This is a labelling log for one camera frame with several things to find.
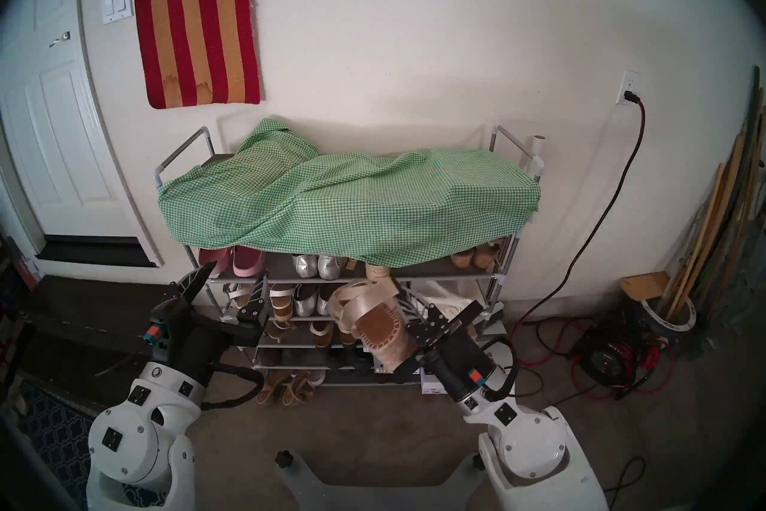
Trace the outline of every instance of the pink shoe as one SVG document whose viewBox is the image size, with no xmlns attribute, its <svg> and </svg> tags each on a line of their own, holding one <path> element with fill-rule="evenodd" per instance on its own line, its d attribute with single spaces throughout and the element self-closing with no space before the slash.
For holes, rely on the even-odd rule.
<svg viewBox="0 0 766 511">
<path fill-rule="evenodd" d="M 240 278 L 257 276 L 264 269 L 266 254 L 258 249 L 234 245 L 234 273 Z"/>
<path fill-rule="evenodd" d="M 211 261 L 216 261 L 215 268 L 210 274 L 211 278 L 217 278 L 221 272 L 226 271 L 231 263 L 231 247 L 222 249 L 201 249 L 197 253 L 197 261 L 200 267 Z"/>
</svg>

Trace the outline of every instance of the light switch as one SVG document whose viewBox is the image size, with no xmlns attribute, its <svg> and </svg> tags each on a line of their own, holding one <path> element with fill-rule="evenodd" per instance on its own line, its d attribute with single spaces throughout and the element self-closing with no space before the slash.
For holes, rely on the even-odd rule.
<svg viewBox="0 0 766 511">
<path fill-rule="evenodd" d="M 104 18 L 104 24 L 133 16 L 133 2 L 131 0 L 101 0 L 101 15 Z"/>
<path fill-rule="evenodd" d="M 125 10 L 125 0 L 114 0 L 114 11 L 122 12 Z"/>
<path fill-rule="evenodd" d="M 107 16 L 114 14 L 114 0 L 104 0 L 104 14 Z"/>
</svg>

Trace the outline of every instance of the electrical outlet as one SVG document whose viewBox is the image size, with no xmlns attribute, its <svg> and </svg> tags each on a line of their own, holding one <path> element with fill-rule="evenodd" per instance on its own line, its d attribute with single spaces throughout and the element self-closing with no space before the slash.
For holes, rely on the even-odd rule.
<svg viewBox="0 0 766 511">
<path fill-rule="evenodd" d="M 630 105 L 630 101 L 625 100 L 625 91 L 629 90 L 633 94 L 638 94 L 639 79 L 640 78 L 638 72 L 631 72 L 629 69 L 625 70 L 625 73 L 623 74 L 623 81 L 620 85 L 620 92 L 617 94 L 618 105 Z"/>
</svg>

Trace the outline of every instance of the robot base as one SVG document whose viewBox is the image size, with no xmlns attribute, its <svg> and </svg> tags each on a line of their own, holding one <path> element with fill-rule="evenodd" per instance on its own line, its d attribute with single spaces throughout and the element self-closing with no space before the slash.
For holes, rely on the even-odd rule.
<svg viewBox="0 0 766 511">
<path fill-rule="evenodd" d="M 463 459 L 452 476 L 439 486 L 402 488 L 324 484 L 300 455 L 291 455 L 288 451 L 279 452 L 275 465 L 276 471 L 298 500 L 300 511 L 463 511 L 473 491 L 487 475 L 477 455 Z"/>
</svg>

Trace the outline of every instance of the silver shoe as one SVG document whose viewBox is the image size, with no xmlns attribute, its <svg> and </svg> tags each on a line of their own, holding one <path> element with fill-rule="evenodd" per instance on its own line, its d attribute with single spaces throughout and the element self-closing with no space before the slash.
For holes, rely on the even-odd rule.
<svg viewBox="0 0 766 511">
<path fill-rule="evenodd" d="M 316 276 L 316 255 L 293 254 L 293 266 L 301 278 Z"/>
<path fill-rule="evenodd" d="M 320 270 L 320 277 L 324 280 L 337 280 L 340 277 L 343 268 L 349 262 L 347 257 L 335 257 L 333 255 L 320 255 L 317 267 Z"/>
<path fill-rule="evenodd" d="M 293 298 L 295 313 L 308 317 L 316 312 L 316 284 L 301 284 Z"/>
<path fill-rule="evenodd" d="M 327 309 L 327 303 L 330 300 L 332 294 L 341 287 L 342 284 L 323 284 L 320 287 L 319 296 L 316 299 L 316 314 L 323 315 L 324 317 L 330 316 L 330 311 Z"/>
</svg>

